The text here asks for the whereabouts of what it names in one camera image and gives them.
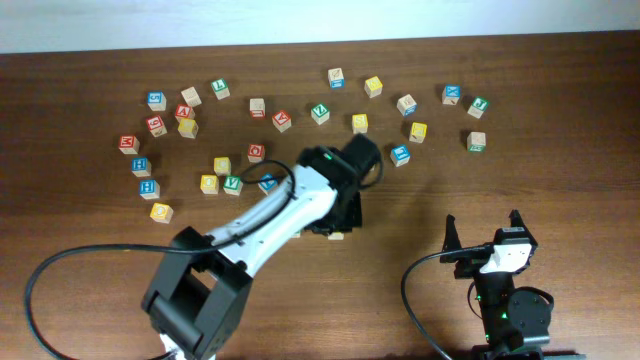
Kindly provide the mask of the yellow S block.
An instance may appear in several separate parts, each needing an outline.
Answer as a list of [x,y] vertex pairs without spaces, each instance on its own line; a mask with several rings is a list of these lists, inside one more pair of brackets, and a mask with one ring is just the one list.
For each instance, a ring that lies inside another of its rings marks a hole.
[[333,232],[327,236],[327,239],[330,241],[343,240],[344,234],[342,232]]
[[368,116],[366,114],[354,114],[351,124],[354,134],[365,134],[368,131]]

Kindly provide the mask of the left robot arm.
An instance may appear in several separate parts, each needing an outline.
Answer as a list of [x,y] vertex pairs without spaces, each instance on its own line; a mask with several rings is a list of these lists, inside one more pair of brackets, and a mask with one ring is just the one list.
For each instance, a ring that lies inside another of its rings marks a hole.
[[206,234],[179,232],[141,303],[169,358],[214,358],[240,323],[256,273],[296,233],[361,226],[364,179],[380,161],[363,134],[342,149],[306,148],[281,184],[240,217]]

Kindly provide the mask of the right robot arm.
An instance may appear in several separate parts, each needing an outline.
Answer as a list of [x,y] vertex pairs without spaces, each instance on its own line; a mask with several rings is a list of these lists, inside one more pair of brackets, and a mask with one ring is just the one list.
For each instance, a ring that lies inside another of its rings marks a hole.
[[461,245],[455,217],[446,218],[444,263],[455,265],[454,277],[471,279],[479,297],[485,346],[475,346],[475,359],[542,359],[550,342],[553,297],[540,289],[514,285],[514,277],[530,265],[538,243],[520,213],[509,214],[510,225],[496,230],[481,246]]

